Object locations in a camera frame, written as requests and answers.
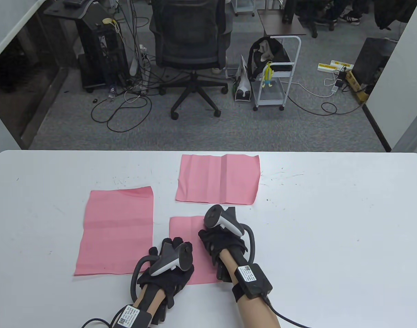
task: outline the gray carpet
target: gray carpet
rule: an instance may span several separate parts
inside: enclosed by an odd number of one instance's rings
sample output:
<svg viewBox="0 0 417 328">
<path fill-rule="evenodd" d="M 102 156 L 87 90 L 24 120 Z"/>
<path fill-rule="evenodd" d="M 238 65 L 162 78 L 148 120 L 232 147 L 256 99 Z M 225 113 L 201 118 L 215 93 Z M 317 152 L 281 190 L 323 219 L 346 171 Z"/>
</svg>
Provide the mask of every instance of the gray carpet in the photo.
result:
<svg viewBox="0 0 417 328">
<path fill-rule="evenodd" d="M 151 8 L 144 2 L 136 3 L 138 16 L 151 17 Z M 247 58 L 251 44 L 263 35 L 258 15 L 243 14 L 234 18 L 231 46 L 227 57 L 230 63 L 238 63 L 240 55 Z M 392 31 L 380 31 L 374 24 L 373 14 L 365 15 L 360 26 L 340 22 L 335 31 L 319 28 L 319 36 L 312 39 L 310 34 L 302 37 L 297 71 L 294 81 L 302 83 L 317 94 L 330 94 L 323 84 L 328 73 L 317 72 L 319 62 L 329 63 L 332 59 L 355 62 L 366 37 L 398 38 L 399 23 Z M 124 37 L 130 40 L 127 29 Z M 154 39 L 149 27 L 139 28 L 140 42 L 150 53 L 154 52 Z M 288 43 L 288 51 L 293 44 Z M 173 77 L 173 70 L 166 71 Z M 249 151 L 384 151 L 380 141 L 361 109 L 348 115 L 320 117 L 308 114 L 288 100 L 285 111 L 277 107 L 264 107 L 253 112 L 253 103 L 234 102 L 232 95 L 221 94 L 218 88 L 207 89 L 213 101 L 222 109 L 220 118 L 198 94 L 191 94 L 178 110 L 180 118 L 173 121 L 169 109 L 177 100 L 182 89 L 169 89 L 168 93 L 153 96 L 149 117 L 136 129 L 127 133 L 114 133 L 104 124 L 93 122 L 90 111 L 93 100 L 107 97 L 106 90 L 93 94 L 83 91 L 77 70 L 69 72 L 60 94 L 49 110 L 46 119 L 35 137 L 31 149 L 52 150 L 249 150 Z M 319 109 L 323 101 L 331 101 L 339 112 L 357 107 L 351 93 L 338 92 L 326 99 L 314 97 L 299 86 L 293 85 L 290 96 L 305 108 L 323 114 Z M 99 106 L 97 119 L 106 119 L 122 101 Z M 134 105 L 142 104 L 138 100 Z M 110 126 L 126 129 L 139 122 L 148 107 L 123 109 L 116 114 Z"/>
</svg>

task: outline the black bag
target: black bag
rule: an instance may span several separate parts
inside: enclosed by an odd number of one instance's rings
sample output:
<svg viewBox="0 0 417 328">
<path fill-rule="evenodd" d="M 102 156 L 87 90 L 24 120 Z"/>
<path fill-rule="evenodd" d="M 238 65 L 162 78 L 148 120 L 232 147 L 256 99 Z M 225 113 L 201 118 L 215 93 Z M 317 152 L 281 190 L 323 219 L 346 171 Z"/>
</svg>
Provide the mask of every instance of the black bag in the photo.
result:
<svg viewBox="0 0 417 328">
<path fill-rule="evenodd" d="M 389 29 L 393 21 L 407 23 L 416 6 L 417 0 L 375 0 L 375 23 L 380 30 Z"/>
<path fill-rule="evenodd" d="M 260 52 L 260 48 L 263 45 L 269 45 L 270 52 L 273 56 L 270 56 L 269 59 L 265 59 L 262 61 L 262 55 Z M 265 36 L 263 38 L 258 39 L 256 42 L 252 44 L 251 49 L 249 50 L 249 57 L 248 57 L 248 78 L 249 80 L 255 81 L 257 76 L 263 72 L 264 67 L 268 62 L 281 62 L 281 63 L 289 63 L 290 59 L 289 56 L 284 49 L 283 45 L 278 42 L 276 39 L 271 39 L 269 36 Z M 274 71 L 291 71 L 291 65 L 283 65 L 283 66 L 272 66 Z"/>
</svg>

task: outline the shopping bag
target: shopping bag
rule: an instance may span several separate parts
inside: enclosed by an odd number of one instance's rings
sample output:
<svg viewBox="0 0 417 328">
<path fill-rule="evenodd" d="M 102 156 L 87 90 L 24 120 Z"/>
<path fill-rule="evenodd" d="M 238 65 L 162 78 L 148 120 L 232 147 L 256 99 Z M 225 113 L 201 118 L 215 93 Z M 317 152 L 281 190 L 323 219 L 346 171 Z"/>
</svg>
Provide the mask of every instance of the shopping bag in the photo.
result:
<svg viewBox="0 0 417 328">
<path fill-rule="evenodd" d="M 233 95 L 235 101 L 251 101 L 251 83 L 243 56 L 241 56 L 241 63 L 234 78 Z"/>
</svg>

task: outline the sensor label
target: sensor label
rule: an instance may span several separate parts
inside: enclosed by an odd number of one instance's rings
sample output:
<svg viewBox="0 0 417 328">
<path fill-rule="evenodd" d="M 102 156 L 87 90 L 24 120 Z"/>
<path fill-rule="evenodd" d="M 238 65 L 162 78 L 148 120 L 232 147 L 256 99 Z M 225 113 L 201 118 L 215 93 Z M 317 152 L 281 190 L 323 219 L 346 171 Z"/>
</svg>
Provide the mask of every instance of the sensor label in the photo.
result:
<svg viewBox="0 0 417 328">
<path fill-rule="evenodd" d="M 242 276 L 242 278 L 247 283 L 250 283 L 252 281 L 256 281 L 257 280 L 257 278 L 255 277 L 254 273 L 252 272 L 251 268 L 249 267 L 249 265 L 240 266 L 237 269 L 240 272 L 240 275 Z"/>
<path fill-rule="evenodd" d="M 119 325 L 131 328 L 139 313 L 139 309 L 128 305 L 118 321 Z"/>
</svg>

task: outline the person's leg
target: person's leg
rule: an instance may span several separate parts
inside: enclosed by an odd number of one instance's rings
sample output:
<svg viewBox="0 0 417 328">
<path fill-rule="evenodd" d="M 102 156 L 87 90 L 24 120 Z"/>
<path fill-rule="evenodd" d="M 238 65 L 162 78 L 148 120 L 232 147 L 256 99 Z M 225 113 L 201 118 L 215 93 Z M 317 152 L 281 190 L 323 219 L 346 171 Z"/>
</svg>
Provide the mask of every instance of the person's leg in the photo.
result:
<svg viewBox="0 0 417 328">
<path fill-rule="evenodd" d="M 342 16 L 341 19 L 352 25 L 359 25 L 360 19 L 368 6 L 368 0 L 354 0 L 352 3 L 352 11 Z"/>
<path fill-rule="evenodd" d="M 360 17 L 366 12 L 367 8 L 368 0 L 354 0 L 354 2 L 352 2 L 352 11 Z"/>
<path fill-rule="evenodd" d="M 348 6 L 349 0 L 334 0 L 333 6 L 327 10 L 324 18 L 335 21 L 340 15 L 344 13 L 346 6 Z"/>
</svg>

